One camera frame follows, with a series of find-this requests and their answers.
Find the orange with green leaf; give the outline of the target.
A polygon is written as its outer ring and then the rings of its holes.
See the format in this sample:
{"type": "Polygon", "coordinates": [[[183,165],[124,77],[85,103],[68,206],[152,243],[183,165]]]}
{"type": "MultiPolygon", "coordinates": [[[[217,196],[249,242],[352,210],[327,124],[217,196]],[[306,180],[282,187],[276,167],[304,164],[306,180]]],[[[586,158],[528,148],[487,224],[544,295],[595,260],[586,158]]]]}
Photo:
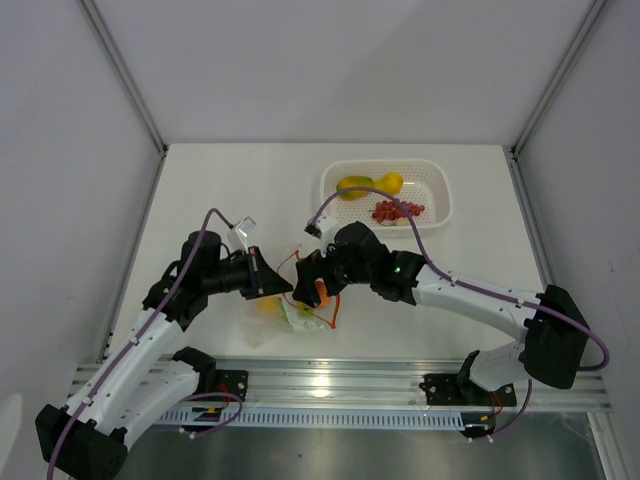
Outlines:
{"type": "Polygon", "coordinates": [[[281,299],[276,296],[260,298],[256,310],[260,315],[279,317],[282,313],[281,299]]]}

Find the red orange peach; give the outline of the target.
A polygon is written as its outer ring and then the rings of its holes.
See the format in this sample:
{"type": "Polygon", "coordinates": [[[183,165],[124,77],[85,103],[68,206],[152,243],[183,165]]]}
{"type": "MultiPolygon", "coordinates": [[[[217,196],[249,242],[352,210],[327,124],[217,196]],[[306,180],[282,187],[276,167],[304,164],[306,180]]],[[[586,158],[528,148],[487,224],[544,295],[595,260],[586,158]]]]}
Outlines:
{"type": "Polygon", "coordinates": [[[326,309],[332,302],[331,297],[328,295],[326,285],[321,280],[317,280],[314,285],[319,296],[317,309],[326,309]]]}

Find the clear zip bag orange zipper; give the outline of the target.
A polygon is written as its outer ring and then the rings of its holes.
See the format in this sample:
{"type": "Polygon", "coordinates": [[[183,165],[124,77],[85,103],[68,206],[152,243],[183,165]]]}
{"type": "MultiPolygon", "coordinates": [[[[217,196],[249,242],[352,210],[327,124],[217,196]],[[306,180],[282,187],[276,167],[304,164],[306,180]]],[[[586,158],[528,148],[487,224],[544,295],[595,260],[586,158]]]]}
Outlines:
{"type": "Polygon", "coordinates": [[[326,309],[313,308],[313,316],[299,314],[291,292],[274,296],[281,299],[279,317],[260,315],[256,310],[260,298],[250,300],[242,309],[241,334],[251,348],[257,349],[280,336],[328,333],[337,329],[342,305],[340,294],[330,296],[332,302],[326,309]]]}

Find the green apple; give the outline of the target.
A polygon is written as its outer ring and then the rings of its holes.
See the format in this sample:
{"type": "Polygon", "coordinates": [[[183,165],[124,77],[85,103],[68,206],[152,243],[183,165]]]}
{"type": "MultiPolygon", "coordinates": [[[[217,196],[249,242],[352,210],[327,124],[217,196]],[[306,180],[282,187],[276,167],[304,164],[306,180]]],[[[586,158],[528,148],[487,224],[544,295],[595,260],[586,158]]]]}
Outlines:
{"type": "Polygon", "coordinates": [[[314,309],[312,307],[306,305],[304,302],[297,301],[296,302],[296,308],[298,309],[299,314],[302,315],[302,316],[313,316],[314,315],[314,309]]]}

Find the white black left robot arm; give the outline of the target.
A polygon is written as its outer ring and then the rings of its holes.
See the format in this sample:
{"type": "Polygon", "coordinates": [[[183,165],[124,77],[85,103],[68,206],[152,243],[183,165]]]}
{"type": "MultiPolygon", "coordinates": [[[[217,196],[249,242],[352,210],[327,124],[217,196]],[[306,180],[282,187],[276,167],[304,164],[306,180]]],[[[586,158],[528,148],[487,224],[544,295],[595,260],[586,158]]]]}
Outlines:
{"type": "Polygon", "coordinates": [[[138,319],[98,371],[61,407],[47,404],[35,420],[47,476],[112,479],[136,440],[175,404],[207,398],[241,403],[224,390],[216,360],[193,347],[176,352],[161,377],[142,381],[159,357],[204,311],[210,296],[237,291],[246,300],[292,291],[260,249],[227,256],[221,237],[193,232],[181,256],[148,291],[138,319]]]}

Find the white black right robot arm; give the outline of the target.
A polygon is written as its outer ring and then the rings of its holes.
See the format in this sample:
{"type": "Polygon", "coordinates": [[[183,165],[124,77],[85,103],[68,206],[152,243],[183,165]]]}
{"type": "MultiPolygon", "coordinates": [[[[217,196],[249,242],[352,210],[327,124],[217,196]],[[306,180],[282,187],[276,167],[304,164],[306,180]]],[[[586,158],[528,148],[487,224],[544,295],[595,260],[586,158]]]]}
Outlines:
{"type": "Polygon", "coordinates": [[[339,229],[325,250],[297,260],[296,273],[293,297],[309,307],[320,303],[319,283],[330,296],[363,284],[387,301],[447,310],[509,336],[510,343],[465,359],[456,389],[468,403],[523,380],[568,390],[580,370],[589,328],[560,287],[535,293],[457,277],[421,254],[389,249],[361,222],[339,229]]]}

